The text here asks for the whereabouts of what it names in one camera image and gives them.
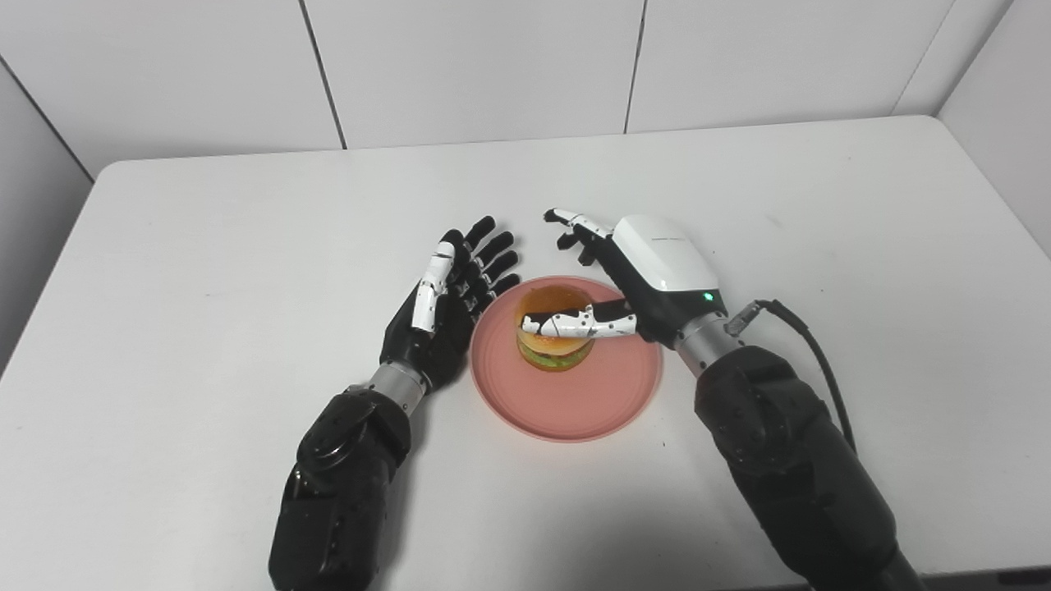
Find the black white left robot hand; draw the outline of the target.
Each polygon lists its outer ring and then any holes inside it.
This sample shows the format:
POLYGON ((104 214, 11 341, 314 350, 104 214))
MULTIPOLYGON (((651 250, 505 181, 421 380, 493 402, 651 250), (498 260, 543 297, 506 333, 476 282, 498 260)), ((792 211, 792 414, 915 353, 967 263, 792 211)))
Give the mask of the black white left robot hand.
POLYGON ((458 378, 481 314, 521 283, 515 237, 496 228, 485 216, 467 232, 444 232, 384 332, 379 362, 420 375, 426 392, 458 378))

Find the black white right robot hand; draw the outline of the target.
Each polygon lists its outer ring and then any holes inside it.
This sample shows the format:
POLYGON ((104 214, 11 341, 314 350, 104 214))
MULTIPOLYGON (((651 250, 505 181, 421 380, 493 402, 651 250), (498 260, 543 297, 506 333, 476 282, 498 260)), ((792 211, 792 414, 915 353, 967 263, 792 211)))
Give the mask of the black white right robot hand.
POLYGON ((695 319, 726 317, 719 280, 691 238, 666 218, 634 213, 613 227, 585 213, 552 208, 548 223, 566 226, 557 247, 581 246, 583 266, 598 263, 621 292, 580 308, 527 310, 521 331, 554 339, 612 339, 639 334, 671 348, 695 319))

